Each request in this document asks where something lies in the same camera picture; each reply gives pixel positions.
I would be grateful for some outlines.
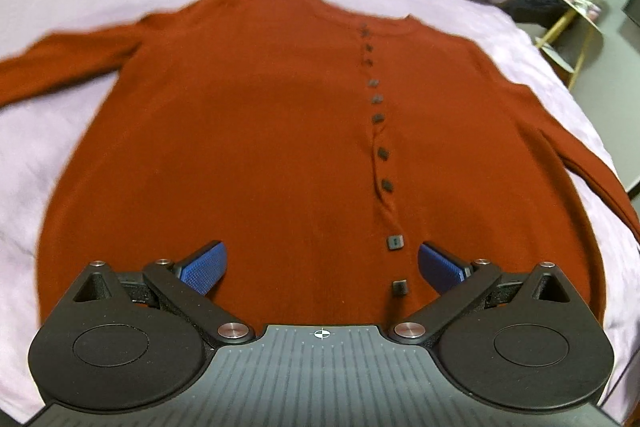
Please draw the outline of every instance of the dark square button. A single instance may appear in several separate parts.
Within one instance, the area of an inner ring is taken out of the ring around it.
[[[387,192],[393,192],[394,191],[394,184],[392,182],[390,182],[389,180],[382,180],[382,183],[380,185]]]
[[[406,282],[406,279],[402,279],[401,281],[393,281],[391,283],[391,293],[394,297],[404,297],[409,293],[409,285]]]
[[[400,250],[404,247],[404,237],[401,235],[390,235],[386,238],[386,245],[389,250]]]

